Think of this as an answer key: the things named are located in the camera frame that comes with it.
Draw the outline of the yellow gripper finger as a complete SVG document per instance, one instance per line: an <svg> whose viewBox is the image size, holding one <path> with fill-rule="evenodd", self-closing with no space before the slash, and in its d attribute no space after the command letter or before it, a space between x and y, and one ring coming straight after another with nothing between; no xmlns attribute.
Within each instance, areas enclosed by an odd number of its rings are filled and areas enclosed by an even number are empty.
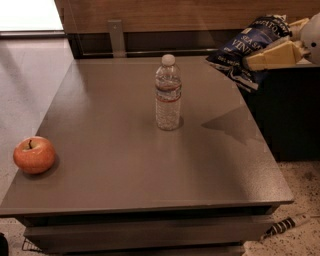
<svg viewBox="0 0 320 256"><path fill-rule="evenodd" d="M304 26L306 23L309 22L308 18L303 18L300 20L297 20L295 22L292 22L289 24L290 30L292 33L298 33Z"/></svg>
<svg viewBox="0 0 320 256"><path fill-rule="evenodd" d="M244 65L251 71L288 68L297 64L305 55L301 41L286 41L244 58Z"/></svg>

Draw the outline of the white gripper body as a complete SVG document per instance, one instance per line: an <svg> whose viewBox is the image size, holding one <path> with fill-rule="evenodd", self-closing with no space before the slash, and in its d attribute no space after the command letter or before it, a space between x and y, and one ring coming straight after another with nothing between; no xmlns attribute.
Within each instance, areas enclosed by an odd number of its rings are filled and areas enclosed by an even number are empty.
<svg viewBox="0 0 320 256"><path fill-rule="evenodd" d="M309 62L320 65L320 13L309 19L300 30L300 53Z"/></svg>

